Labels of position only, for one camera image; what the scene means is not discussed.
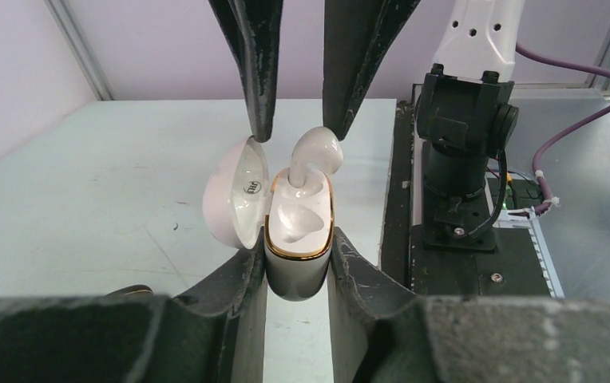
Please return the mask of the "white earbud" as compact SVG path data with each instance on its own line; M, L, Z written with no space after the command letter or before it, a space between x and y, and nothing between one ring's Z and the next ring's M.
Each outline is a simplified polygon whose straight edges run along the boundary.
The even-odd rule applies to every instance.
M344 161L337 136L327 127L314 127L304 133L293 148L288 181L294 188L307 182L309 166L314 165L327 175L335 174Z

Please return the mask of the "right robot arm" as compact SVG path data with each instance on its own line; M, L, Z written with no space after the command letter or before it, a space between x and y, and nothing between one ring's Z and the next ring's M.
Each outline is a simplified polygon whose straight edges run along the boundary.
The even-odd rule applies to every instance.
M305 260L333 236L330 178L343 164L351 128L382 59L415 1L325 4L323 125L304 133L287 168L270 177L262 145L275 114L281 1L213 1L240 74L251 135L230 148L208 181L204 218L234 248L258 241ZM518 110L509 103L522 1L457 1L418 98L418 135L437 151L426 185L441 199L473 199L489 158L502 158Z

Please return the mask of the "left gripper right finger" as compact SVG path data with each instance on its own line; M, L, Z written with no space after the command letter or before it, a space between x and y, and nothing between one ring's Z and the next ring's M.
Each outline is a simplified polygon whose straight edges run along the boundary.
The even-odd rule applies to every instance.
M327 283L337 382L610 382L610 306L422 297L340 229Z

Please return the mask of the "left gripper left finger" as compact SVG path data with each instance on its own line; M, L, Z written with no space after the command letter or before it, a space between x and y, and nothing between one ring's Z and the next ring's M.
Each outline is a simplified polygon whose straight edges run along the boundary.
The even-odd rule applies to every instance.
M0 382L260 382L264 253L169 297L0 298Z

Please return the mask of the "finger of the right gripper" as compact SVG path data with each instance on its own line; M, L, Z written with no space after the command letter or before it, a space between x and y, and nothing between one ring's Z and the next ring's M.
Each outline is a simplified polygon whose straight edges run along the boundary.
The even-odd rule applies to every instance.
M323 124L342 141L419 0L324 2Z
M283 1L210 0L240 75L254 139L270 140L275 114Z

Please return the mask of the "white earbud charging case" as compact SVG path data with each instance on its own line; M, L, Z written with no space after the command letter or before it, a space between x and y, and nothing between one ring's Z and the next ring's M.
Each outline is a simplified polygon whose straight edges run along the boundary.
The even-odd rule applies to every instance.
M302 188L288 169L269 176L261 144L238 141L221 157L203 197L207 228L217 241L262 250L272 291L288 301L316 295L326 276L334 229L333 187L328 174L307 171Z

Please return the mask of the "black earbud charging case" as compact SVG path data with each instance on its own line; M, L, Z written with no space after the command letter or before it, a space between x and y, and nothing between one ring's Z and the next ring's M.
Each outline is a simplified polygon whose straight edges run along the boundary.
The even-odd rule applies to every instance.
M118 290L107 293L106 297L122 297L129 295L152 295L153 290L146 285L137 284L120 288Z

